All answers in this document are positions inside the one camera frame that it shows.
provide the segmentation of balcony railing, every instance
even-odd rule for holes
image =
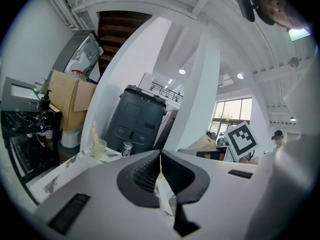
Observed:
[[[162,85],[157,84],[155,82],[151,83],[150,91],[153,91],[157,94],[167,97],[168,99],[173,100],[179,104],[181,104],[182,100],[184,99],[184,97],[181,96],[179,93],[176,93],[173,90],[170,90],[168,88],[164,88]]]

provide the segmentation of white table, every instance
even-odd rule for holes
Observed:
[[[35,199],[42,203],[56,190],[89,168],[122,158],[121,153],[106,147],[102,157],[96,159],[92,155],[92,148],[93,145],[80,151],[31,185],[30,191]]]

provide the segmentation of black plastic bin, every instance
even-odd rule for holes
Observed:
[[[129,141],[131,155],[152,150],[166,107],[165,99],[128,85],[107,129],[107,147],[121,152],[124,142]]]

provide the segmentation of soap dispenser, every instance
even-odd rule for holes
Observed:
[[[51,92],[51,90],[46,90],[44,97],[42,97],[39,102],[39,108],[43,110],[49,109],[49,105],[50,105],[49,92]]]

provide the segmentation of light fixture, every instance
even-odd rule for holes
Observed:
[[[288,33],[289,33],[291,41],[296,41],[298,39],[310,36],[310,33],[307,30],[305,30],[304,28],[303,29],[290,29],[288,31]]]
[[[244,79],[244,76],[243,76],[241,73],[237,74],[236,76],[237,76],[239,79]]]
[[[184,75],[184,74],[186,73],[186,71],[185,71],[183,68],[181,68],[181,69],[179,70],[179,73],[180,73],[181,75]]]

